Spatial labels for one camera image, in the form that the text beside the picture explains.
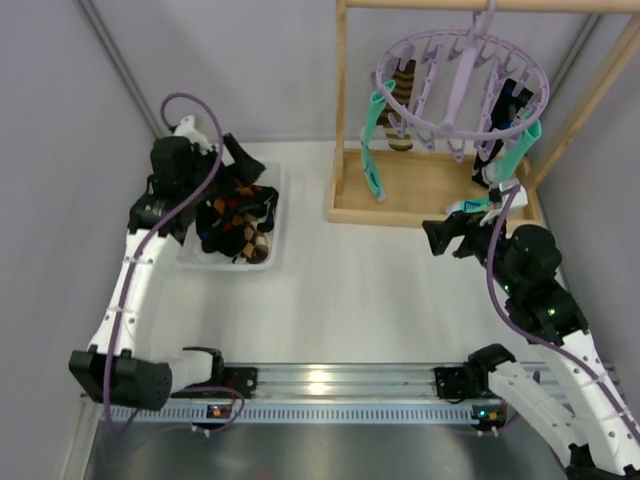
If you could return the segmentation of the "red yellow black argyle sock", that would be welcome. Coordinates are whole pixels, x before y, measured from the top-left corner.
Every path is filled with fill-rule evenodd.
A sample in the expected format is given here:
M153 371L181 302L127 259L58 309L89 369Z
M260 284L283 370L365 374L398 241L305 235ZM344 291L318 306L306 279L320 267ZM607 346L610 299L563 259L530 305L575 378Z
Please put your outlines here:
M196 232L204 238L216 238L245 221L256 222L259 232L271 232L278 201L279 191L274 187L241 186L225 198L207 200L199 206Z

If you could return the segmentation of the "mint green sock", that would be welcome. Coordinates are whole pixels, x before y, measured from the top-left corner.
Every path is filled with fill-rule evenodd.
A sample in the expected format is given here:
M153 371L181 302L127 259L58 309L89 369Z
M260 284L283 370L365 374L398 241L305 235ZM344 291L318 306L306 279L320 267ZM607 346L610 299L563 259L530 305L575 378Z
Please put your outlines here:
M483 164L479 158L472 169L472 180L490 191L501 183L509 183L528 150L540 139L542 126L539 120L523 130L518 140L505 151L504 156L497 160ZM477 213L488 210L493 205L489 194L476 199L459 200L446 208L446 213L454 212Z
M369 98L361 133L361 163L365 180L371 194L379 203L386 200L386 192L370 142L376 132L378 118L385 107L386 98L378 91L374 91Z

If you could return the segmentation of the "black blue sport sock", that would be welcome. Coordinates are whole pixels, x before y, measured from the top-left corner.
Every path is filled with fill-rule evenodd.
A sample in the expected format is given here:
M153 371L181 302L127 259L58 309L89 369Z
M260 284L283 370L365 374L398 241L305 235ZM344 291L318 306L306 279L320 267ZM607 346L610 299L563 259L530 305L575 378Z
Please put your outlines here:
M257 221L259 232L274 229L279 191L256 183L265 171L263 163L252 159L220 167L197 205L196 232L201 239L213 240L229 232L246 216Z

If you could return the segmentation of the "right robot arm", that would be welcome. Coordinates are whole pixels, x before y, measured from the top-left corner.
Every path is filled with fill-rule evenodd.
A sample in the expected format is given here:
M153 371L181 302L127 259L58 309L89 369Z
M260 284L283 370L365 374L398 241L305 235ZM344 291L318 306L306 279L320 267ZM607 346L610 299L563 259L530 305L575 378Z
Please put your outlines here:
M505 292L506 302L494 304L498 315L537 352L566 401L548 394L500 344L468 356L464 366L477 389L510 404L567 478L638 478L639 426L597 353L586 317L555 278L562 256L552 233L536 224L508 233L504 220L462 212L422 227L433 255L459 238L454 257L473 257L484 267L492 300Z

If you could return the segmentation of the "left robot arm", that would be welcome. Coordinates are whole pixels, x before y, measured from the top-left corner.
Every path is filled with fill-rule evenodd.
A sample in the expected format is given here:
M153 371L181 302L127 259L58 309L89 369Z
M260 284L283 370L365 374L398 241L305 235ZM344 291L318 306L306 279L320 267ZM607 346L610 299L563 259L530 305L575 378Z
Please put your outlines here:
M219 350L187 346L154 360L152 330L169 270L198 213L265 170L230 133L219 147L197 134L173 133L153 143L150 160L144 193L129 210L125 254L103 320L88 347L69 360L84 392L106 408L158 411L173 394L223 385Z

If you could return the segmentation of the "purple round clip hanger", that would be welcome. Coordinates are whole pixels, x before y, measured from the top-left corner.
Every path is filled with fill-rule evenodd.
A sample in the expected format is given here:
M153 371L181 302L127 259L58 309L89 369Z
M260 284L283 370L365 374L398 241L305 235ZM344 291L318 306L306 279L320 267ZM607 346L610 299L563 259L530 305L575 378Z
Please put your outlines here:
M377 125L400 139L432 150L439 140L460 161L468 144L500 139L509 149L539 120L550 84L539 63L521 47L490 32L497 9L474 12L466 28L439 28L409 35L388 48L372 74L373 92L386 98ZM507 78L518 95L533 92L505 130L491 130L491 111Z

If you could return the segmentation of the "brown beige checkered sock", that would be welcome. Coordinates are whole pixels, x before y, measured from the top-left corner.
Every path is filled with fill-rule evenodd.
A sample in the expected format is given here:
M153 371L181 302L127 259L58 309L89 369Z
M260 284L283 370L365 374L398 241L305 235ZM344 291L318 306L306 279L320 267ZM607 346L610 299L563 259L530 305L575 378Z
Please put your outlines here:
M274 228L273 218L258 218L251 214L235 216L233 225L239 230L240 246L233 257L233 262L244 261L250 265L262 264L270 253L270 244L266 234Z

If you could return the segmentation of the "white plastic laundry basket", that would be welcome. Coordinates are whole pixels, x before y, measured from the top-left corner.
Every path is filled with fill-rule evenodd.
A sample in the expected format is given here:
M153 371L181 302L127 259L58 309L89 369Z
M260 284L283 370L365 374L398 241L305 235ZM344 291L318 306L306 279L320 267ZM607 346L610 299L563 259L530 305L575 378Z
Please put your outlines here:
M265 161L260 177L199 207L177 264L215 272L265 270L275 263L285 206L285 171Z

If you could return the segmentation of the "black blue sock right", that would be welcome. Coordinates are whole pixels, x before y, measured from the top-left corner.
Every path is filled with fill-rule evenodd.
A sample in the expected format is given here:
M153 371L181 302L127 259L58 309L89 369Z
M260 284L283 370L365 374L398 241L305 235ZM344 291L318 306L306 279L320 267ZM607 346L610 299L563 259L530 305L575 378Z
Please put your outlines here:
M505 130L511 127L516 114L528 104L533 96L533 92L527 87L523 87L518 95L514 95L513 91L516 87L517 82L513 78L505 80L491 111L491 130ZM471 179L476 184L483 188L488 187L481 170L495 159L503 145L504 141L500 139L481 143L480 150L476 153L471 175Z

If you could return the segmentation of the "wooden hanger rack frame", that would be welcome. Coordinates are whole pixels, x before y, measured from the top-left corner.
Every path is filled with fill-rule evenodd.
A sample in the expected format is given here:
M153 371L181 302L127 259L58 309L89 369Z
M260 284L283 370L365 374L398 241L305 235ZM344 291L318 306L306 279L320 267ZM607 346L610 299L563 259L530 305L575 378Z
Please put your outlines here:
M630 19L549 147L535 164L519 173L530 203L516 224L541 220L537 187L576 138L605 94L639 49L639 4L636 1L339 1L336 4L336 147L328 219L336 223L418 227L424 220L441 220L447 203L476 196L479 189L466 179L462 166L443 153L376 150L375 161L388 183L388 199L377 202L366 187L360 152L345 145L345 84L347 12L351 8L468 10L495 8L514 12L627 14Z

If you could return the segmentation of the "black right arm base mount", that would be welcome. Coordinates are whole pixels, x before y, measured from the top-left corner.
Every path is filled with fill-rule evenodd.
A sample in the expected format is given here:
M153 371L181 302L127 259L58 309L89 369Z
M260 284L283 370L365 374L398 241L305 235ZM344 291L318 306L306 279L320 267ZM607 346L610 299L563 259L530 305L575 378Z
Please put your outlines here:
M479 374L470 367L437 367L434 375L438 398L451 404L494 397Z

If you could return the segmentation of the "aluminium frame post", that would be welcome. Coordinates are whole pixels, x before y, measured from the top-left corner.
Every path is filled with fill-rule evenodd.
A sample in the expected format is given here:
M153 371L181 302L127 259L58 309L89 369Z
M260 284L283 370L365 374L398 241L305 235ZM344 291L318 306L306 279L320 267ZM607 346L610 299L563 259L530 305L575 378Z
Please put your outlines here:
M132 74L114 36L103 20L95 3L91 0L75 0L74 4L92 34L95 36L112 70L119 78L129 100L141 116L145 126L154 138L161 137L164 134L164 129L144 97L138 82Z

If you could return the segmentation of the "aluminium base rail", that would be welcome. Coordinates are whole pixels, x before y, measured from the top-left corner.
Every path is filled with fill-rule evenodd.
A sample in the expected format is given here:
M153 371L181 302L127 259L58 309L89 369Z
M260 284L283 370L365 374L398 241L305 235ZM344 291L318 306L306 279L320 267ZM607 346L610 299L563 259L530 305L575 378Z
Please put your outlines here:
M202 373L182 373L166 362L124 361L124 371L111 373L111 401L118 406L157 411L169 399L223 399L242 395L216 381L225 366L257 368L258 386L247 400L434 399L434 369L460 364L295 364L224 363Z

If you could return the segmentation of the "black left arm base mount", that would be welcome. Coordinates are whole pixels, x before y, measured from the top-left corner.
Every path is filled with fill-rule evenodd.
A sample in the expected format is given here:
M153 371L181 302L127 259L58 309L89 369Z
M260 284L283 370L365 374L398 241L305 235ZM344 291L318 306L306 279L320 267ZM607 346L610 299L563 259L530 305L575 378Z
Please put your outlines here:
M258 373L254 367L225 366L216 384L240 392L245 399L252 399L258 386Z

